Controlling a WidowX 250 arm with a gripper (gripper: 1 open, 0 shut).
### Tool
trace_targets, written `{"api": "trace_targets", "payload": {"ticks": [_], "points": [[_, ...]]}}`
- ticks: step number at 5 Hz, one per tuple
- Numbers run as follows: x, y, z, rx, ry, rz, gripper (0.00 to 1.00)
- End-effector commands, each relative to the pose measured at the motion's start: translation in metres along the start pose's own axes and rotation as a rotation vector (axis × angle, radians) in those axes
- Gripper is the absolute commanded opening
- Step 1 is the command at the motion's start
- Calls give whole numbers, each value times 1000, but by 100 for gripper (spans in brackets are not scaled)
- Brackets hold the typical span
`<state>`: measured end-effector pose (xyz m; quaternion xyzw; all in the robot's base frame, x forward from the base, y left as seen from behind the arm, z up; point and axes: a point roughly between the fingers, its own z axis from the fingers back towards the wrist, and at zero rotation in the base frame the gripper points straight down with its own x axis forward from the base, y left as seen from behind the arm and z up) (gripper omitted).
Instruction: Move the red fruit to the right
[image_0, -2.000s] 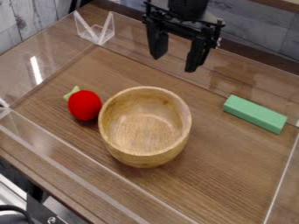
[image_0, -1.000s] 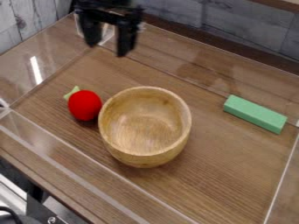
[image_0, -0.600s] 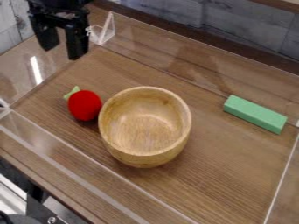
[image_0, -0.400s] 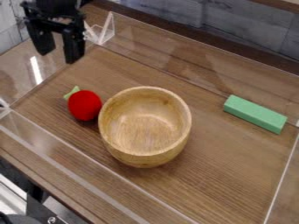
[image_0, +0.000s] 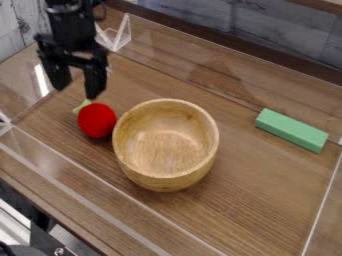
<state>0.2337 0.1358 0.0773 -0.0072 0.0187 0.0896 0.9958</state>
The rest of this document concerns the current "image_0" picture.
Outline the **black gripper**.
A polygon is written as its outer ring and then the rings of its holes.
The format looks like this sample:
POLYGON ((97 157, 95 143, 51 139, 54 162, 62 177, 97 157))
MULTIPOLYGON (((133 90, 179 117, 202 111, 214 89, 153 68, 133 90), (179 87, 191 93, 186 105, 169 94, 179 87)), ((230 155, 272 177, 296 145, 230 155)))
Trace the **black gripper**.
POLYGON ((107 51, 97 42, 97 21, 91 9, 47 9, 50 31, 38 33, 38 55, 52 87, 62 91, 71 83, 70 66, 85 69, 86 97, 95 99, 107 87, 107 51))

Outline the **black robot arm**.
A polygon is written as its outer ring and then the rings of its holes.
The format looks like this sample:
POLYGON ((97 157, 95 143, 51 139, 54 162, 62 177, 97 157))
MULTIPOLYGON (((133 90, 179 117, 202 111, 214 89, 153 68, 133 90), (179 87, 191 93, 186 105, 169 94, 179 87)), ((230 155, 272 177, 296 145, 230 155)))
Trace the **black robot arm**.
POLYGON ((70 68, 85 74, 86 98, 95 99, 107 87, 109 50, 97 42, 93 0, 44 0, 51 32, 38 33, 38 56, 54 88, 72 82, 70 68))

